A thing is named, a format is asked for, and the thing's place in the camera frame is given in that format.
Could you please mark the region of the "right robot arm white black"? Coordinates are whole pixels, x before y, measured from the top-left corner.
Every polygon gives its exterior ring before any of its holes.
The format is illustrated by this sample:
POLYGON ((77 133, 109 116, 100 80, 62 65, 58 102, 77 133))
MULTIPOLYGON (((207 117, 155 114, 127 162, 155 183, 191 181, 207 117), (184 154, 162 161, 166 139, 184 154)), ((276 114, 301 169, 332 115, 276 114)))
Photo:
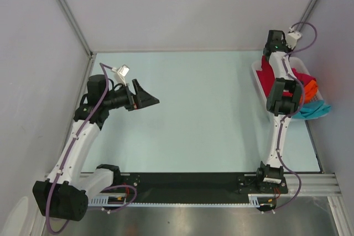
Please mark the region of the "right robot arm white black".
POLYGON ((302 34, 293 28, 288 33, 270 30, 263 49, 263 57, 252 64, 254 80, 272 127, 269 135, 269 152, 265 162, 257 169, 255 186, 261 193, 272 193, 285 187, 283 150, 286 133, 292 117, 304 104, 304 85, 296 78, 289 56, 302 34), (272 88, 265 94, 259 73, 270 66, 273 73, 272 88))

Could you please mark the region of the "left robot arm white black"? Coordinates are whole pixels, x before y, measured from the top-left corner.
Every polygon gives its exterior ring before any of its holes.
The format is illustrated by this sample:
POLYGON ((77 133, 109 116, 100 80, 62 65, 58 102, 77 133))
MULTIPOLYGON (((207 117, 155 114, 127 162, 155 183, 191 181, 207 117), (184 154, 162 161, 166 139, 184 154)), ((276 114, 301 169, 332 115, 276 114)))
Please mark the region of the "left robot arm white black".
POLYGON ((114 83, 103 74, 88 78, 87 92, 75 111, 71 135, 59 160, 46 180, 36 181, 33 186, 35 201, 44 217, 80 221, 89 202, 100 192, 127 190, 118 166, 100 164, 86 181, 81 181, 80 175, 111 110, 136 111, 160 102, 136 79, 132 85, 133 92, 127 84, 114 83))

